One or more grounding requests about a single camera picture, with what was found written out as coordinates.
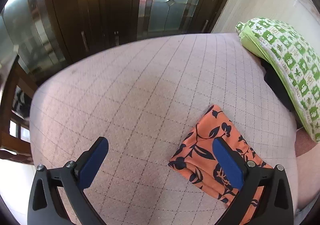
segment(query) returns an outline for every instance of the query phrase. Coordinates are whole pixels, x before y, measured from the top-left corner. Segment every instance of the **blue gripper pad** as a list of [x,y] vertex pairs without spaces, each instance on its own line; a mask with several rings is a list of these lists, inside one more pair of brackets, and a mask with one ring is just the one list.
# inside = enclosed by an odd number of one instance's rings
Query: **blue gripper pad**
[[80,190],[89,188],[92,184],[94,177],[96,176],[104,158],[108,153],[108,140],[103,138],[93,151],[92,149],[93,148],[86,151],[86,153],[90,155],[88,156],[83,168],[79,171],[79,180],[77,185]]
[[213,140],[212,151],[231,186],[240,190],[244,183],[243,172],[218,139]]

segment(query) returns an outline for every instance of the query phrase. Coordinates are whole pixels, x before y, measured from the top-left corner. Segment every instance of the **tiled wall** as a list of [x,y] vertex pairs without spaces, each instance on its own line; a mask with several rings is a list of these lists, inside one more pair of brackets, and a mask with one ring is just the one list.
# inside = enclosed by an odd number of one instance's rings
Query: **tiled wall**
[[239,21],[255,17],[289,23],[320,54],[320,14],[311,0],[228,0],[212,33],[234,33]]

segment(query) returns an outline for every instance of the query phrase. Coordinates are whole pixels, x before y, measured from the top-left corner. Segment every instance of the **green checkered pillowcase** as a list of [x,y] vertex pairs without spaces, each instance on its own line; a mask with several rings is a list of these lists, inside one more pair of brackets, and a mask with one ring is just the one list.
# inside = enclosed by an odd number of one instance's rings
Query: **green checkered pillowcase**
[[305,129],[320,142],[320,58],[313,48],[292,26],[268,18],[239,22],[236,31],[244,47],[274,67]]

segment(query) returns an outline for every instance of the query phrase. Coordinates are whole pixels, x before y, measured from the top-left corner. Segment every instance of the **screw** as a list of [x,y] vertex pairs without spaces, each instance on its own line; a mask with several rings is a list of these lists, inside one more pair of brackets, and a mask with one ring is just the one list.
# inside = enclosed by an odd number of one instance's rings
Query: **screw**
[[250,166],[250,167],[255,167],[255,166],[256,166],[256,163],[255,163],[254,161],[249,160],[249,161],[247,162],[247,165]]
[[67,167],[74,167],[75,166],[75,164],[76,164],[76,162],[75,161],[69,161],[69,162],[67,162]]
[[44,166],[43,164],[38,164],[38,166],[37,166],[37,170],[38,170],[39,172],[43,171],[44,168],[45,168],[45,166]]
[[279,171],[283,171],[283,170],[284,170],[284,167],[283,167],[282,165],[278,164],[278,165],[277,165],[277,169],[278,169]]

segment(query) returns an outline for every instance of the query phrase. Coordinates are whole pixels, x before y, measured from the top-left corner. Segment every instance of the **folded cloth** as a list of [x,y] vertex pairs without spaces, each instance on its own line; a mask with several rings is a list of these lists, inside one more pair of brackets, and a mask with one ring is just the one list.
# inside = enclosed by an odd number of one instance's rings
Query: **folded cloth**
[[[213,140],[221,137],[244,161],[252,160],[260,167],[266,164],[248,145],[231,120],[219,106],[213,105],[184,139],[170,159],[169,166],[210,196],[228,206],[238,193],[216,160],[212,150]],[[258,187],[240,224],[250,221],[261,197],[263,187]]]

